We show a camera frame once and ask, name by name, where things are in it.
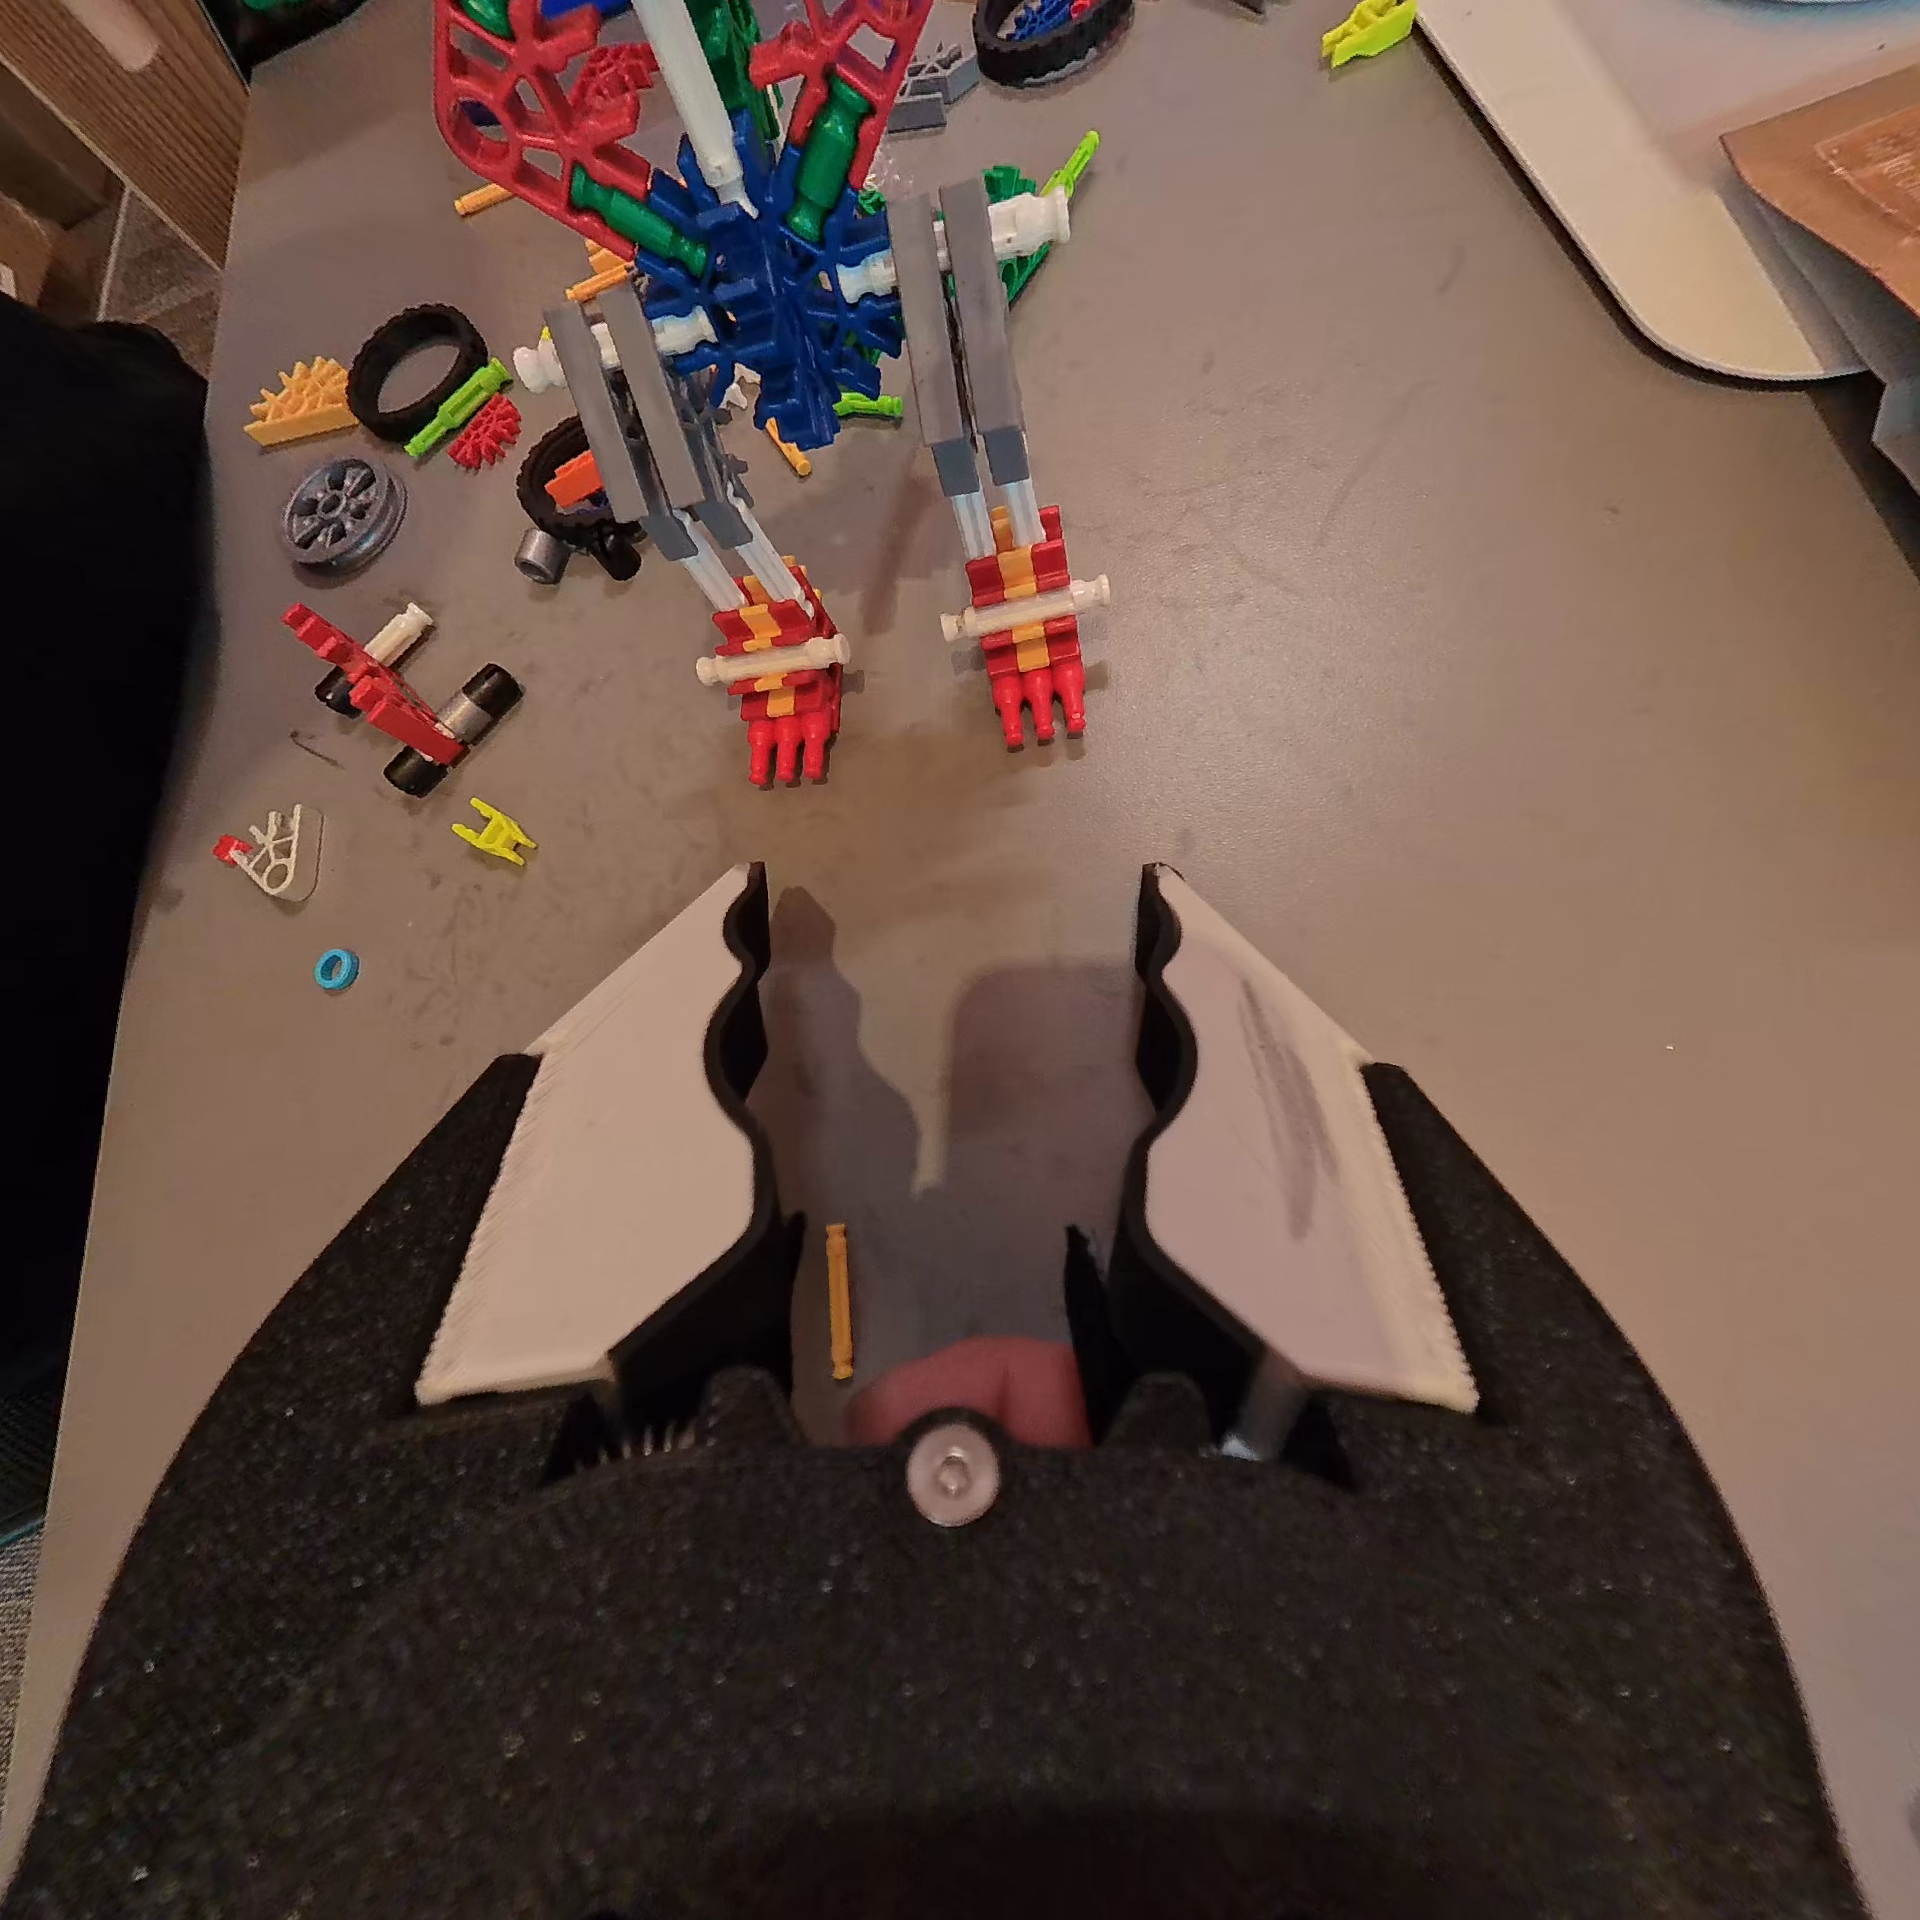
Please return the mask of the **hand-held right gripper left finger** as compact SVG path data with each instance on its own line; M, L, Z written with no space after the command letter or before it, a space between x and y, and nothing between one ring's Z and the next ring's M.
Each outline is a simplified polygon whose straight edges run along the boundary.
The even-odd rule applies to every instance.
M785 1382L785 1214L748 1111L766 1057L760 863L729 870L536 1043L419 1405L617 1382L699 1405Z

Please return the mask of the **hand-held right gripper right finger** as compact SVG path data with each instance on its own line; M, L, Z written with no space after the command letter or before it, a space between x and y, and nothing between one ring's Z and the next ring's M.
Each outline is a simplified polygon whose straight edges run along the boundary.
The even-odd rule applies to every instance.
M1117 1220L1126 1357L1192 1378L1236 1460L1281 1455L1315 1391L1477 1413L1370 1056L1173 867L1138 876L1136 972L1152 1116Z

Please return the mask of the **pink rounded object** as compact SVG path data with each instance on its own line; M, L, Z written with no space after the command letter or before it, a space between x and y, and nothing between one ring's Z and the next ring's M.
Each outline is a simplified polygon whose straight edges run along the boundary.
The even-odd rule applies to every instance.
M972 1335L900 1363L846 1412L852 1447L889 1447L933 1412L972 1412L1024 1447L1091 1447L1075 1350L1032 1335Z

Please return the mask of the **white toy connector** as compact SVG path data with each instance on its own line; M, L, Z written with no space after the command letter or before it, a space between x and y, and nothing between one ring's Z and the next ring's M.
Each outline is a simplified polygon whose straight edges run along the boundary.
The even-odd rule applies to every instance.
M292 803L287 812L272 811L249 837L219 837L212 855L249 876L263 897L301 906L318 881L318 848L323 812Z

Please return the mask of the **red toy assembly black wheels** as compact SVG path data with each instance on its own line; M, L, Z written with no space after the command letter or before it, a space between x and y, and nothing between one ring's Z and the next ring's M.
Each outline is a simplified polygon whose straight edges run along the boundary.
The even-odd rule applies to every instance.
M521 681L500 663L480 667L441 710L401 676L401 661L423 641L433 616L406 605L370 644L351 641L306 605L280 614L285 627L325 663L315 699L343 718L365 718L397 741L386 779L423 799L521 699Z

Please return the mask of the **black toy tire blue hub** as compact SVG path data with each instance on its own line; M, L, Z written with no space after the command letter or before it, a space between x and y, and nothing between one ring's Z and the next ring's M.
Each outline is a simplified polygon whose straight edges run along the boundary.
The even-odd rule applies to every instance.
M585 426L579 419L562 419L531 443L531 450L525 454L525 459L520 463L520 475L517 475L517 496L520 496L525 518L531 527L542 527L542 529L573 541L579 556L585 556L582 541L589 527L628 524L611 514L611 503L605 493L586 499L573 514L562 514L549 499L545 480L552 477L552 469L585 450L589 450Z

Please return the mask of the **grey toy wheel hub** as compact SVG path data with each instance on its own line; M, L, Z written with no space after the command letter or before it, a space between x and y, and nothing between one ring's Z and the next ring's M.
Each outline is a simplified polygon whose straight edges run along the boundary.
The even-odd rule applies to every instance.
M406 514L401 480L365 456L336 456L301 477L280 508L280 549L310 582L347 582L394 538Z

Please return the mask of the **orange half-round toy connector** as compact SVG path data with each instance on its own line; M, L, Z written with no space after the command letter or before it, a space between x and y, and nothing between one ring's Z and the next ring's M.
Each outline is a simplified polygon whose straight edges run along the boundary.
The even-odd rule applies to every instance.
M348 407L348 365L314 357L278 375L278 389L260 389L250 401L246 433L256 447L328 438L355 429Z

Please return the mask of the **empty black toy tire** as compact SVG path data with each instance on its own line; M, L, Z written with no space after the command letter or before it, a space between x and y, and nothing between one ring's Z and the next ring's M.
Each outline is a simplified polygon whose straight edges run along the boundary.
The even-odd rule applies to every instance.
M419 348L433 347L453 348L449 369L441 375L441 382L397 407L386 407L382 393L397 361ZM386 323L378 323L372 335L359 347L348 365L348 414L376 440L406 443L422 429L427 429L441 406L486 361L486 340L466 320L463 309L449 305L406 307L391 314Z

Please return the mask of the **large colourful toy construction model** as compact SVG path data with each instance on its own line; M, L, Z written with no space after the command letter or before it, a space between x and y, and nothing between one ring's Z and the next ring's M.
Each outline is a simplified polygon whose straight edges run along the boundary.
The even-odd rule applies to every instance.
M881 198L927 11L797 2L765 38L754 2L433 2L453 158L645 280L552 307L517 372L566 384L611 514L707 600L695 670L736 710L754 788L825 778L847 644L757 524L719 413L748 400L819 450L840 393L881 394L893 357L965 562L942 637L978 650L1010 750L1086 725L1081 619L1111 586L1075 575L1039 496L1010 301L1067 241L1098 137L1040 186L1000 170Z

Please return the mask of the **white board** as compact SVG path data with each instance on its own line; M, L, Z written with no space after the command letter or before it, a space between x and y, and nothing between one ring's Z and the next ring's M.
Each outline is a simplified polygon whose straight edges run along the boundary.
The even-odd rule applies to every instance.
M1420 2L1420 32L1631 328L1700 372L1861 369L1721 150L1915 55L1915 2Z

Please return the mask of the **small black tire colourful hub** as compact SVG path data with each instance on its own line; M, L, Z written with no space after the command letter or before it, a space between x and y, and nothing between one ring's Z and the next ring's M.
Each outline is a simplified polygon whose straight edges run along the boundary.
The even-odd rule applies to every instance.
M982 83L1036 88L1098 60L1133 24L1136 2L972 2Z

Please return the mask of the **printed cardboard toy box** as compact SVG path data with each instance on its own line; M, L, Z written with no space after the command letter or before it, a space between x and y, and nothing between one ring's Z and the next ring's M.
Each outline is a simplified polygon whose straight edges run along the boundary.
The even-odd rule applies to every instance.
M1750 193L1915 309L1915 65L1721 137Z

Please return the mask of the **wooden cabinet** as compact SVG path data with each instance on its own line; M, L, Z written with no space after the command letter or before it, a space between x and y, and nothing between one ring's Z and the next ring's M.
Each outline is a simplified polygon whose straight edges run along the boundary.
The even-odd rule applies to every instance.
M226 266L249 88L201 2L3 2L3 65Z

